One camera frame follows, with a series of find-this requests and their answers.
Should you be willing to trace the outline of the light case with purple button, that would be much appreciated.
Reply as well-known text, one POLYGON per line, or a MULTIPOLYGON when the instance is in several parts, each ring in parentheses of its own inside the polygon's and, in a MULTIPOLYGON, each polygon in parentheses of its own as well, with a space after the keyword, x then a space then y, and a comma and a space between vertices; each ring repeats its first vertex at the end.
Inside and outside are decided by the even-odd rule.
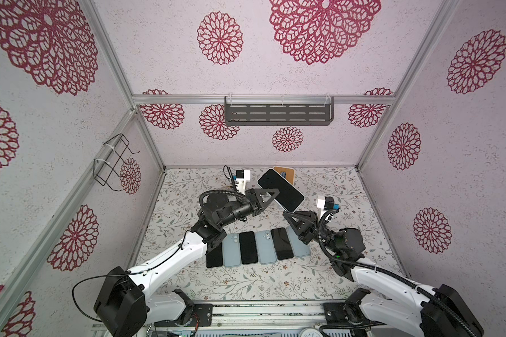
POLYGON ((286 232, 290 241, 290 245, 292 247, 294 257, 303 258, 311 255, 309 246, 299 239, 291 227, 286 227, 286 232))

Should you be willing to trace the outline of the black phone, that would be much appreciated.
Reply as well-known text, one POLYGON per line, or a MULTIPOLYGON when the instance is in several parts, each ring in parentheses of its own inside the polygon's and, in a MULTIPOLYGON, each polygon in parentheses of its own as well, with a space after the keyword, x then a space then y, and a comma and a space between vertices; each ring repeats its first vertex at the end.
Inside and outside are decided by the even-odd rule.
POLYGON ((256 237, 253 231, 239 234, 240 258, 243 265, 250 265, 259 262, 256 237))
POLYGON ((290 239, 287 230, 283 227, 272 229, 271 236, 274 243, 274 249, 279 261, 294 258, 290 239))
POLYGON ((289 181, 273 168, 265 171, 258 179, 258 185, 264 189, 277 189, 279 191, 275 200, 286 211, 294 212, 305 201, 305 196, 289 181))

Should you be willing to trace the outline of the light blue phone case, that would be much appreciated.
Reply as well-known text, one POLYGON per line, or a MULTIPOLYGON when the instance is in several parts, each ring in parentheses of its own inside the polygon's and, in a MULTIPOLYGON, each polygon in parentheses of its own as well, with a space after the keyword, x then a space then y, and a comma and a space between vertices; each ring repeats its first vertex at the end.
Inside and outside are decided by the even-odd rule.
POLYGON ((222 242, 223 265, 225 268, 234 268, 242 265, 239 235, 228 234, 222 242))

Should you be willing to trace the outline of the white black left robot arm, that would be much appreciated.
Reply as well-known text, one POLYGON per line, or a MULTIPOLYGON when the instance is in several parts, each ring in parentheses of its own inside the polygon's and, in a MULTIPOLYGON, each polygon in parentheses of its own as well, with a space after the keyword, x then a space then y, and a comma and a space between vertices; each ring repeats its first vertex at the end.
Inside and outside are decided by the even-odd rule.
POLYGON ((190 263, 218 247, 225 226, 262 213, 279 195, 277 189, 208 190, 199 196, 195 225, 183 238, 156 257, 129 270, 121 267, 102 275, 94 312, 112 336, 134 336, 144 325, 164 320, 185 323, 193 302, 184 292, 158 296, 156 291, 190 263))

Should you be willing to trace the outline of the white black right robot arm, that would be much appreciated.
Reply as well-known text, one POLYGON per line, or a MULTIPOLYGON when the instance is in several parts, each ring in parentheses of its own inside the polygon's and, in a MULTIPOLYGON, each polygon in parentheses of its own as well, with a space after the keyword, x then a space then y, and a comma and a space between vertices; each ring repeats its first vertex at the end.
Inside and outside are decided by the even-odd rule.
POLYGON ((317 242, 333 270, 358 284, 358 289, 330 319, 329 329, 388 326, 412 336, 483 336, 484 328, 462 296, 445 284, 433 287, 402 277, 374 264, 364 255, 361 231, 327 228, 337 213, 284 212, 285 220, 304 244, 317 242))

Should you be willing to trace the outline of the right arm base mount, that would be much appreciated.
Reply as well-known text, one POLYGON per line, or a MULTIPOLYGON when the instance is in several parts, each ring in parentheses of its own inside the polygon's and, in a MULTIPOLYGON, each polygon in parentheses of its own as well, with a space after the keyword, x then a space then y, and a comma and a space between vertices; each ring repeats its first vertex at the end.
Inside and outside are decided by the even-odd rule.
POLYGON ((382 325, 380 322, 366 318, 359 307, 365 296, 369 294, 371 294, 371 292, 368 289, 358 288, 346 300, 323 303, 327 324, 350 327, 373 327, 376 324, 382 325))

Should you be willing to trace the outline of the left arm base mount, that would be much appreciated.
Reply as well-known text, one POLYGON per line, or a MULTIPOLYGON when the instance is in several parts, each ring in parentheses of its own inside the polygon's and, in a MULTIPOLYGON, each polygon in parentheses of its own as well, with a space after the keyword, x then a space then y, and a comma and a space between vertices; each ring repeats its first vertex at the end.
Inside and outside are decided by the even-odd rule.
POLYGON ((186 307, 180 316, 174 320, 178 327, 210 327, 212 325, 213 309, 212 303, 197 303, 191 300, 182 290, 174 290, 180 296, 186 307))

